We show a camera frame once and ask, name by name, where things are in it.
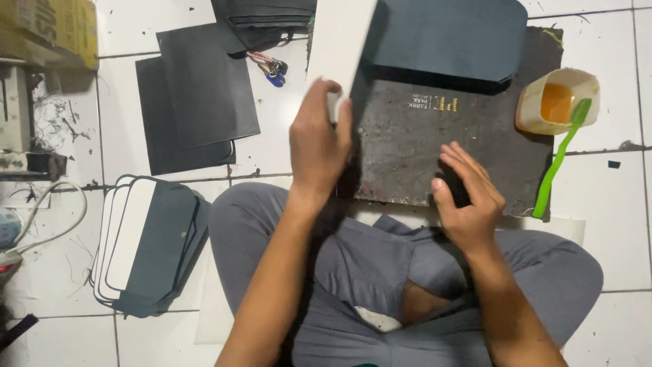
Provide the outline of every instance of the stack of black paper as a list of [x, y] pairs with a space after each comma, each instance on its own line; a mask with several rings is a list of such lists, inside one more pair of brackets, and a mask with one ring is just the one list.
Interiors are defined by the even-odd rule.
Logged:
[[152, 175], [235, 162], [234, 139], [260, 134], [243, 47], [223, 20], [156, 34], [136, 62]]
[[237, 28], [307, 27], [317, 0], [211, 0]]
[[141, 318], [165, 310], [205, 243], [210, 207], [185, 185], [120, 177], [104, 199], [89, 277], [98, 302]]

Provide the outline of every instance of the white cable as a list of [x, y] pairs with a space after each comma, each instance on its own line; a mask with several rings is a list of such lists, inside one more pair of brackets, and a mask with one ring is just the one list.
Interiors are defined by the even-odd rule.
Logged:
[[68, 184], [68, 185], [71, 185], [72, 187], [75, 188], [75, 190], [79, 191], [79, 193], [81, 194], [81, 201], [82, 201], [83, 206], [82, 206], [82, 208], [81, 208], [81, 214], [80, 214], [79, 218], [77, 218], [77, 220], [75, 221], [75, 223], [73, 223], [73, 224], [72, 224], [68, 229], [66, 229], [65, 231], [63, 231], [63, 232], [60, 233], [60, 234], [57, 234], [56, 236], [53, 236], [53, 237], [51, 237], [51, 238], [49, 238], [49, 239], [47, 239], [47, 240], [45, 240], [45, 241], [35, 242], [35, 243], [33, 243], [33, 244], [30, 244], [30, 245], [27, 245], [27, 246], [23, 246], [23, 247], [17, 247], [17, 248], [15, 248], [15, 249], [12, 249], [12, 250], [9, 250], [9, 251], [15, 251], [15, 252], [18, 253], [18, 254], [22, 254], [22, 253], [24, 253], [24, 252], [27, 251], [27, 250], [30, 250], [30, 249], [32, 249], [32, 248], [34, 248], [34, 247], [37, 247], [38, 245], [42, 245], [42, 244], [44, 244], [44, 243], [46, 243], [46, 242], [50, 242], [50, 241], [52, 241], [52, 240], [55, 240], [55, 239], [57, 239], [57, 238], [63, 236], [64, 234], [70, 232], [74, 227], [77, 227], [77, 225], [78, 225], [79, 223], [82, 222], [82, 219], [83, 219], [84, 216], [86, 215], [86, 209], [87, 209], [87, 207], [88, 207], [88, 202], [86, 201], [86, 194], [84, 194], [83, 191], [82, 191], [82, 188], [79, 187], [79, 185], [76, 184], [76, 183], [74, 183], [74, 182], [69, 182], [69, 181], [57, 181], [57, 182], [51, 184], [51, 185], [50, 185], [50, 186], [49, 186], [49, 187], [48, 187], [48, 188], [43, 192], [43, 194], [41, 194], [41, 196], [38, 198], [38, 200], [36, 200], [36, 202], [35, 202], [35, 204], [34, 204], [34, 208], [32, 209], [32, 212], [29, 214], [29, 217], [27, 218], [27, 221], [25, 221], [25, 226], [23, 227], [23, 229], [20, 231], [20, 233], [18, 234], [18, 236], [17, 236], [16, 239], [14, 240], [14, 243], [15, 243], [15, 244], [18, 244], [18, 242], [19, 242], [20, 240], [22, 240], [23, 237], [25, 236], [25, 233], [27, 233], [27, 230], [28, 230], [28, 229], [30, 228], [30, 226], [32, 225], [32, 222], [34, 221], [34, 217], [35, 217], [36, 214], [37, 214], [38, 206], [39, 206], [40, 203], [43, 201], [43, 199], [45, 199], [45, 197], [48, 196], [48, 193], [49, 193], [50, 191], [52, 191], [52, 189], [54, 189], [55, 187], [57, 187], [57, 186], [59, 186], [59, 185], [61, 185], [61, 184]]

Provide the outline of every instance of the green brush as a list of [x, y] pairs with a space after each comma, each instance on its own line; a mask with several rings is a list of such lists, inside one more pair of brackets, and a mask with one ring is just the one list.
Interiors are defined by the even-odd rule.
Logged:
[[566, 135], [564, 140], [559, 145], [557, 155], [555, 156], [554, 161], [552, 161], [552, 165], [548, 169], [548, 172], [546, 172], [546, 176], [543, 178], [543, 182], [541, 182], [541, 187], [539, 188], [539, 196], [537, 197], [537, 205], [535, 205], [534, 212], [532, 213], [533, 217], [541, 218], [543, 216], [543, 212], [545, 212], [546, 206], [548, 205], [548, 197], [550, 196], [550, 189], [552, 188], [552, 180], [555, 178], [557, 171], [561, 167], [561, 163], [564, 161], [564, 157], [566, 156], [566, 148], [577, 133], [577, 130], [579, 130], [584, 124], [586, 116], [589, 114], [589, 109], [591, 108], [592, 102], [593, 100], [590, 98], [582, 99], [572, 111], [572, 116], [570, 117], [572, 127], [570, 128], [568, 135]]

